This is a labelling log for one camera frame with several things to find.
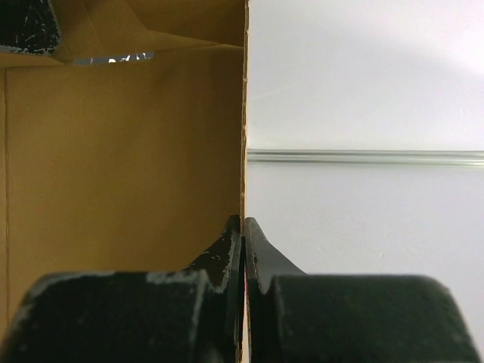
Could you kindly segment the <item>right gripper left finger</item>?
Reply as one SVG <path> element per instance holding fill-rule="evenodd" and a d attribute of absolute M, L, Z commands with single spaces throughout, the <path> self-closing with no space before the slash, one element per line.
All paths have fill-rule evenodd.
<path fill-rule="evenodd" d="M 3 362 L 239 362 L 240 217 L 188 267 L 46 275 L 26 292 Z"/>

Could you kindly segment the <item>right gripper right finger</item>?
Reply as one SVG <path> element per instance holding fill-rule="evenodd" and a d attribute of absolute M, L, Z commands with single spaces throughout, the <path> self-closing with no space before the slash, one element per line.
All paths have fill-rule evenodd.
<path fill-rule="evenodd" d="M 424 275 L 310 275 L 244 226 L 253 362 L 478 362 L 449 289 Z"/>

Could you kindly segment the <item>brown cardboard box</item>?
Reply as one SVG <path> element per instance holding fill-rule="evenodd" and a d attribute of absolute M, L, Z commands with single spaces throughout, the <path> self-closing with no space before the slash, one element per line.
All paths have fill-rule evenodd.
<path fill-rule="evenodd" d="M 4 338 L 38 279 L 180 271 L 244 212 L 248 2 L 128 2 L 154 51 L 1 67 Z"/>

